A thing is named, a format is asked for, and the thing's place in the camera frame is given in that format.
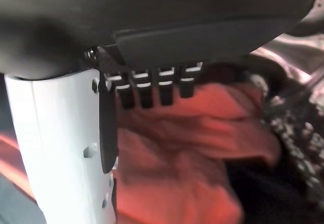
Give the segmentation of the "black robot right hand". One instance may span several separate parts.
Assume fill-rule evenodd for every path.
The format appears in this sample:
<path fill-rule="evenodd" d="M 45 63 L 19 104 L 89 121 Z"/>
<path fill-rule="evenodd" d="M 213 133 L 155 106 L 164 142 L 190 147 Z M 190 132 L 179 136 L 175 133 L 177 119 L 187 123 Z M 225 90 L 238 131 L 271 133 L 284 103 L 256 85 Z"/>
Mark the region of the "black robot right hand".
<path fill-rule="evenodd" d="M 126 108 L 290 30 L 314 0 L 1 0 L 1 73 L 46 223 L 116 223 L 116 97 Z"/>

